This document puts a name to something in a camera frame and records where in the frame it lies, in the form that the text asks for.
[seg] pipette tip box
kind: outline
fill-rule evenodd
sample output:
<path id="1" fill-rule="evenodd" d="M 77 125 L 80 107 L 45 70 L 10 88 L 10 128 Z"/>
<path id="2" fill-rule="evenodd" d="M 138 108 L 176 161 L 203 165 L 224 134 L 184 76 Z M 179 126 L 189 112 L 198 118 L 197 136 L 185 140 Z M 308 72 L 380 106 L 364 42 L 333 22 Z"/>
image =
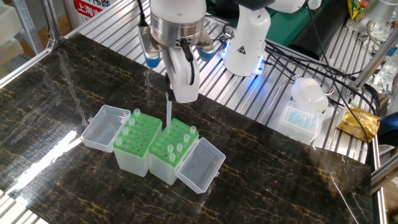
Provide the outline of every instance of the pipette tip box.
<path id="1" fill-rule="evenodd" d="M 113 142 L 120 169 L 145 177 L 148 149 L 162 130 L 162 121 L 135 110 Z"/>
<path id="2" fill-rule="evenodd" d="M 149 170 L 152 174 L 172 185 L 178 164 L 187 156 L 199 132 L 183 122 L 173 119 L 170 132 L 165 128 L 149 148 Z"/>

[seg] blue led light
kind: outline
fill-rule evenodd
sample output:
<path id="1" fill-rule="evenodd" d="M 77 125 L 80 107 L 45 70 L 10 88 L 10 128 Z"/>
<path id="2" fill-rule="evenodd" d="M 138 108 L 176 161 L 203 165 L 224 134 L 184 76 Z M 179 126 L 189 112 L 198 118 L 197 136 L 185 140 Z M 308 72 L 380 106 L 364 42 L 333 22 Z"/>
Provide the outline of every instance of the blue led light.
<path id="1" fill-rule="evenodd" d="M 256 69 L 255 69 L 256 74 L 262 74 L 262 70 L 264 69 L 263 58 L 264 58 L 264 56 L 261 56 L 257 63 Z"/>
<path id="2" fill-rule="evenodd" d="M 226 51 L 227 51 L 227 49 L 228 49 L 228 47 L 229 47 L 229 43 L 230 43 L 230 41 L 227 41 L 226 47 L 225 47 L 224 51 L 222 51 L 222 53 L 221 53 L 221 57 L 222 57 L 222 58 L 225 58 L 225 54 L 226 54 Z"/>

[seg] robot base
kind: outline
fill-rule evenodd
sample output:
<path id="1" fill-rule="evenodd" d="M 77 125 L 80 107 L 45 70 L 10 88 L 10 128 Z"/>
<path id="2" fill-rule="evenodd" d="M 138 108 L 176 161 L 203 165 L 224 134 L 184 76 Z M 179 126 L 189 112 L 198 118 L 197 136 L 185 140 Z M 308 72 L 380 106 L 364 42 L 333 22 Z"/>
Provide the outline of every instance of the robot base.
<path id="1" fill-rule="evenodd" d="M 265 8 L 252 11 L 239 6 L 239 22 L 234 38 L 229 40 L 221 54 L 226 69 L 239 76 L 259 75 L 264 71 L 267 58 L 264 49 L 271 17 Z"/>
<path id="2" fill-rule="evenodd" d="M 225 55 L 228 47 L 229 43 L 227 44 L 227 47 L 224 49 L 224 51 L 222 51 L 221 57 L 224 59 L 225 68 L 229 72 L 242 77 L 248 77 L 251 75 L 261 75 L 263 73 L 266 66 L 265 61 L 268 57 L 267 52 L 263 52 L 262 55 L 257 56 L 257 60 L 256 59 L 252 60 L 255 63 L 233 63 L 233 62 L 228 63 L 228 60 L 225 60 Z"/>

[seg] green panel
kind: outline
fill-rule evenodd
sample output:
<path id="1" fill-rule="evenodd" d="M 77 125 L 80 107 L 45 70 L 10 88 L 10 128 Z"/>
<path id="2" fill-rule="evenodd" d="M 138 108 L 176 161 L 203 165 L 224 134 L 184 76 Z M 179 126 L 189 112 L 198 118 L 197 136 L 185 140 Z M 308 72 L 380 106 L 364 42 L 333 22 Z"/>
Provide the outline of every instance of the green panel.
<path id="1" fill-rule="evenodd" d="M 304 7 L 293 14 L 277 12 L 271 18 L 267 39 L 288 46 L 309 22 L 310 16 Z"/>
<path id="2" fill-rule="evenodd" d="M 143 113 L 136 116 L 133 113 L 113 143 L 113 147 L 143 158 L 161 129 L 160 119 Z"/>
<path id="3" fill-rule="evenodd" d="M 162 134 L 150 146 L 149 153 L 175 168 L 199 137 L 199 132 L 195 131 L 192 134 L 190 128 L 188 125 L 174 118 L 170 124 L 170 132 L 167 134 L 167 128 L 165 128 Z M 187 142 L 184 141 L 184 135 L 189 135 Z M 178 144 L 182 144 L 181 149 L 177 149 Z M 171 154 L 175 155 L 174 160 L 170 159 Z"/>

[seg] plastic cap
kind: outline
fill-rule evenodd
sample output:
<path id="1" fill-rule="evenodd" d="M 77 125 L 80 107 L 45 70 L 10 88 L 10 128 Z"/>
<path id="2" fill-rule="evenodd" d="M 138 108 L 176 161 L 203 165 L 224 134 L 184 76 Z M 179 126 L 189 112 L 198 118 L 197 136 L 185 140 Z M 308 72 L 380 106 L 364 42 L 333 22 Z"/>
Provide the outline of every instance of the plastic cap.
<path id="1" fill-rule="evenodd" d="M 170 161 L 171 161 L 171 162 L 174 162 L 174 161 L 175 161 L 175 154 L 174 154 L 174 153 L 171 153 L 171 154 L 170 154 Z"/>
<path id="2" fill-rule="evenodd" d="M 178 144 L 177 145 L 177 152 L 181 152 L 182 151 L 182 144 L 180 143 L 180 144 Z"/>
<path id="3" fill-rule="evenodd" d="M 128 135 L 129 134 L 129 128 L 123 128 L 122 133 L 123 133 L 123 135 Z"/>
<path id="4" fill-rule="evenodd" d="M 168 145 L 168 146 L 167 146 L 167 152 L 168 152 L 168 153 L 172 153 L 173 150 L 174 150 L 174 146 L 173 146 L 173 145 Z"/>
<path id="5" fill-rule="evenodd" d="M 134 126 L 134 123 L 136 122 L 136 120 L 134 118 L 130 118 L 129 119 L 129 125 L 130 126 Z"/>
<path id="6" fill-rule="evenodd" d="M 134 110 L 134 115 L 139 116 L 141 114 L 139 109 L 135 109 Z"/>
<path id="7" fill-rule="evenodd" d="M 189 142 L 189 138 L 190 138 L 190 136 L 189 135 L 184 135 L 184 142 Z"/>
<path id="8" fill-rule="evenodd" d="M 116 138 L 116 145 L 117 145 L 117 146 L 121 146 L 122 143 L 123 143 L 122 138 Z"/>
<path id="9" fill-rule="evenodd" d="M 197 127 L 192 126 L 190 130 L 191 134 L 195 134 L 195 131 L 197 131 Z"/>

